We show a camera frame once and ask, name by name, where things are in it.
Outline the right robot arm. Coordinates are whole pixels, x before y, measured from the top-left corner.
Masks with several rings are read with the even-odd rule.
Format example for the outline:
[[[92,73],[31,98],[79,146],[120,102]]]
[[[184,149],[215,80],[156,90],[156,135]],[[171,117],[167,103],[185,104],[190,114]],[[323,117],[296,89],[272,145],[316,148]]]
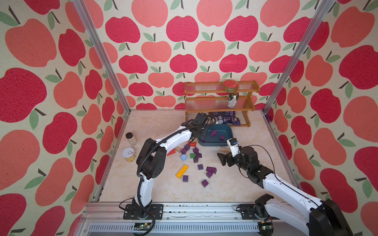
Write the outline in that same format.
[[[267,191],[255,200],[252,207],[238,207],[242,213],[253,214],[266,220],[270,217],[283,220],[307,236],[351,236],[352,230],[339,206],[327,199],[314,197],[290,183],[268,167],[260,164],[258,154],[252,147],[230,147],[227,154],[217,156],[223,166],[237,166],[246,172],[246,177]]]

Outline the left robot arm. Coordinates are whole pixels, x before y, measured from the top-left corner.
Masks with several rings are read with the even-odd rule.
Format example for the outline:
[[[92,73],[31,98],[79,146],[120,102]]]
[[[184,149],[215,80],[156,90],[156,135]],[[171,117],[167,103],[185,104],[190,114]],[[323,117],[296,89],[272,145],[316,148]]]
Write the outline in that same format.
[[[152,203],[152,191],[155,179],[161,174],[167,154],[184,142],[192,142],[206,133],[208,128],[216,124],[216,119],[205,113],[198,113],[194,119],[181,124],[171,134],[153,140],[147,139],[136,160],[137,176],[140,178],[137,193],[132,203],[125,207],[125,220],[161,219],[163,205]]]

